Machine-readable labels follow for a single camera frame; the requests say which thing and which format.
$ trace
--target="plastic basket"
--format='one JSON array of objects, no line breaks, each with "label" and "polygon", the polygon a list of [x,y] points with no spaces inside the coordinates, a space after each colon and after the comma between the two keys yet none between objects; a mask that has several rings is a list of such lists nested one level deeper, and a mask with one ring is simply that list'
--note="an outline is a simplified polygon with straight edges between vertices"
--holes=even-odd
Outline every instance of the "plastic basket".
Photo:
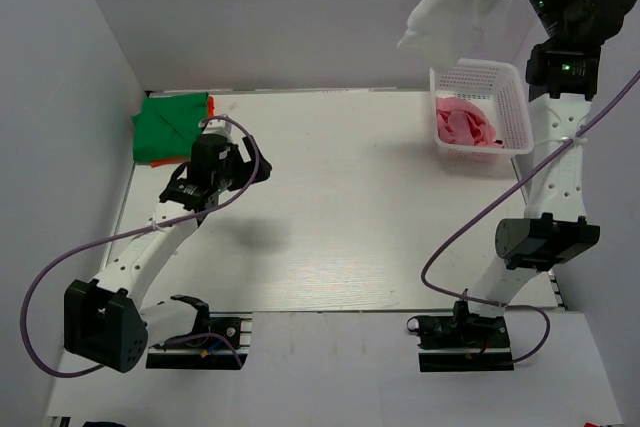
[{"label": "plastic basket", "polygon": [[[478,107],[496,129],[502,149],[447,144],[440,140],[436,98],[460,97]],[[511,64],[461,59],[447,72],[431,69],[433,133],[438,152],[459,160],[491,162],[528,154],[533,150],[533,132],[522,81]]]}]

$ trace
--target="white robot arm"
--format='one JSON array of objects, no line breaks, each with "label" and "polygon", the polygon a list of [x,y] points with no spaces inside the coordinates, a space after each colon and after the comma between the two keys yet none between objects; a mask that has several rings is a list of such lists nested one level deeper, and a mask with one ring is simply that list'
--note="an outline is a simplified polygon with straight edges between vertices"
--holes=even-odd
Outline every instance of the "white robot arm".
[{"label": "white robot arm", "polygon": [[[546,159],[564,140],[576,136],[585,123],[591,105],[584,95],[577,94],[564,94],[560,99],[543,95],[530,104],[536,142],[534,165]],[[534,178],[525,218],[541,219],[545,213],[552,213],[554,221],[578,223],[580,219],[586,219],[582,198],[582,155],[583,146],[578,142]],[[506,305],[542,272],[531,268],[509,270],[505,260],[496,254],[468,294]],[[504,308],[474,303],[469,306],[469,312],[481,317],[502,317]]]},{"label": "white robot arm", "polygon": [[269,178],[271,165],[251,148],[249,139],[243,140],[251,161],[244,162],[230,132],[226,122],[209,122],[192,147],[191,160],[176,169],[160,195],[148,221],[153,229],[134,237],[89,282],[75,280],[69,286],[64,298],[67,351],[128,372],[147,346],[208,332],[209,306],[199,299],[175,295],[151,307],[141,306],[158,273],[204,215],[175,224],[171,220],[204,212],[217,205],[222,192],[242,188],[251,180],[256,162],[253,182]]},{"label": "white robot arm", "polygon": [[[539,165],[585,124],[597,92],[602,46],[620,32],[637,0],[529,1],[549,35],[533,48],[526,73],[534,165]],[[587,223],[582,198],[583,142],[574,140],[534,177],[524,218],[498,225],[496,256],[461,297],[490,304],[459,300],[453,316],[413,319],[411,331],[420,335],[423,350],[421,370],[513,369],[505,306],[531,279],[575,258],[600,237],[600,228]]]}]

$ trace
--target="white wall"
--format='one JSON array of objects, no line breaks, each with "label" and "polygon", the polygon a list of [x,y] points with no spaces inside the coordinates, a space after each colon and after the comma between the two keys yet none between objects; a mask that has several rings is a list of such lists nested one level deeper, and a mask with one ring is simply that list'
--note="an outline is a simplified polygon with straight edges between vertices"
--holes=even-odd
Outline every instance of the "white wall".
[{"label": "white wall", "polygon": [[[640,5],[624,30],[604,48],[594,111],[608,103],[640,68]],[[536,26],[518,55],[523,68]],[[589,222],[602,227],[600,243],[573,263],[556,268],[568,305],[587,314],[625,425],[640,426],[640,324],[638,228],[640,226],[640,86],[589,134],[584,195]]]},{"label": "white wall", "polygon": [[[0,12],[0,424],[31,426],[51,379],[24,351],[20,303],[46,262],[112,225],[143,92],[94,0],[0,0]],[[65,286],[100,256],[62,265],[36,292],[29,325],[50,365]]]},{"label": "white wall", "polygon": [[[421,87],[396,49],[420,0],[97,0],[146,90]],[[510,61],[534,15],[516,2],[469,56]]]}]

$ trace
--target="purple cable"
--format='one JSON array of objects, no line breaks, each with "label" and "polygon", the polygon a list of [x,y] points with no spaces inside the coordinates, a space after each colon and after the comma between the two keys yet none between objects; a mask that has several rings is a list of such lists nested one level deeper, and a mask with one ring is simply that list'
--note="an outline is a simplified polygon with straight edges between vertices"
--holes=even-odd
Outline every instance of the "purple cable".
[{"label": "purple cable", "polygon": [[[588,122],[584,127],[582,127],[576,133],[577,137],[582,137],[587,132],[589,132],[593,127],[595,127],[598,122],[600,122],[609,112],[611,112],[616,105],[620,103],[620,101],[629,93],[629,91],[638,83],[640,80],[640,71],[636,73],[636,75],[629,81],[627,85],[620,91],[620,93],[607,105],[604,109],[602,109],[598,115],[596,115],[590,122]],[[445,294],[451,297],[455,297],[456,299],[465,300],[469,302],[476,302],[478,304],[491,305],[494,307],[504,307],[507,308],[507,304],[502,304],[500,302],[495,302],[492,300],[486,299],[478,299],[476,297],[470,297],[466,294],[458,294],[457,292],[453,292],[452,290],[443,289],[442,287],[438,287],[437,285],[433,285],[431,282],[427,280],[427,272],[434,264],[436,259],[442,255],[442,253],[449,248],[451,244],[453,244],[456,240],[458,240],[463,234],[465,234],[471,227],[476,225],[480,220],[486,217],[491,211],[493,211],[496,207],[502,204],[505,200],[511,197],[514,193],[519,191],[525,184],[527,184],[531,179],[533,179],[537,174],[539,174],[545,167],[547,167],[551,162],[560,157],[563,153],[565,153],[571,146],[575,143],[574,139],[568,139],[564,141],[564,143],[558,147],[558,149],[553,152],[549,157],[544,159],[540,164],[535,166],[533,170],[527,174],[522,180],[520,180],[517,184],[507,190],[504,194],[498,197],[495,201],[489,204],[482,212],[476,215],[473,219],[467,222],[464,226],[462,226],[456,233],[454,233],[449,239],[447,239],[444,244],[442,244],[438,250],[436,250],[431,258],[427,261],[426,265],[422,269],[422,273],[420,274],[420,278],[422,279],[422,283],[426,285],[431,290],[435,290],[441,294]],[[544,317],[546,322],[546,328],[544,335],[542,336],[542,340],[536,345],[529,353],[518,357],[513,360],[512,363],[516,364],[518,362],[522,362],[523,360],[527,360],[537,354],[542,346],[546,343],[549,338],[549,334],[551,333],[551,320],[547,313],[541,309],[540,307],[535,307],[533,305],[512,305],[510,306],[512,309],[528,309],[534,310],[538,312],[540,315]]]},{"label": "purple cable", "polygon": [[207,332],[204,334],[187,335],[185,337],[172,337],[169,340],[165,340],[164,343],[166,345],[175,345],[175,344],[182,344],[183,342],[190,342],[192,340],[210,339],[210,338],[218,339],[220,342],[224,343],[224,345],[226,345],[227,348],[231,351],[233,358],[236,359],[236,362],[238,363],[238,367],[242,368],[244,364],[242,363],[242,360],[240,359],[240,356],[238,355],[238,352],[236,351],[236,349],[233,348],[233,345],[231,345],[231,343],[227,339],[225,339],[222,335],[214,334],[213,332]]},{"label": "purple cable", "polygon": [[[207,117],[206,119],[203,119],[201,122],[209,122],[211,120],[221,120],[221,121],[229,122],[231,125],[237,127],[238,130],[240,130],[245,135],[245,137],[249,139],[251,148],[255,153],[255,164],[253,166],[253,171],[251,172],[251,176],[249,177],[249,180],[233,197],[226,200],[225,202],[222,202],[221,204],[218,204],[215,207],[212,207],[210,209],[203,210],[202,212],[196,212],[193,214],[183,215],[182,217],[169,219],[164,222],[158,222],[156,224],[156,227],[161,227],[161,228],[170,227],[174,224],[179,224],[180,222],[185,222],[187,220],[192,220],[192,219],[198,219],[208,214],[211,214],[213,212],[216,212],[220,209],[223,209],[228,205],[231,205],[236,200],[238,200],[238,198],[242,194],[244,194],[247,191],[247,189],[251,186],[251,184],[253,184],[253,181],[258,175],[258,169],[260,168],[260,150],[258,149],[258,145],[256,144],[256,141],[251,136],[249,131],[245,129],[242,125],[240,125],[238,122],[236,122],[235,120],[230,119],[228,117],[219,116],[219,115],[214,115],[213,117]],[[94,240],[93,242],[80,245],[79,247],[76,247],[75,249],[71,249],[70,251],[65,252],[64,254],[52,260],[44,269],[42,269],[42,272],[40,272],[36,276],[36,278],[33,280],[31,285],[27,289],[27,293],[25,294],[24,300],[22,301],[22,308],[20,309],[20,336],[22,337],[22,343],[24,344],[24,348],[27,350],[27,354],[29,355],[33,363],[36,364],[36,366],[38,366],[40,370],[42,370],[43,372],[53,377],[58,377],[60,379],[72,379],[75,377],[81,377],[83,375],[90,374],[104,367],[102,365],[96,365],[89,369],[80,370],[78,372],[59,372],[49,367],[47,364],[44,363],[44,361],[40,357],[38,357],[38,354],[34,350],[33,344],[31,343],[31,339],[29,338],[29,331],[27,329],[27,314],[29,312],[29,303],[31,302],[33,293],[35,292],[36,288],[38,287],[38,284],[40,284],[44,276],[47,275],[49,272],[51,272],[51,270],[53,270],[54,267],[56,267],[58,264],[67,260],[70,257],[73,257],[76,254],[79,254],[80,252],[84,252],[85,250],[93,249],[94,247],[99,247],[101,245],[108,244],[110,242],[115,242],[116,240],[148,234],[150,232],[153,232],[153,230],[154,230],[154,227],[151,225],[148,225],[146,227],[140,227],[139,229],[131,230],[129,232],[123,232],[121,234],[112,235],[110,237],[105,237],[104,239]]]}]

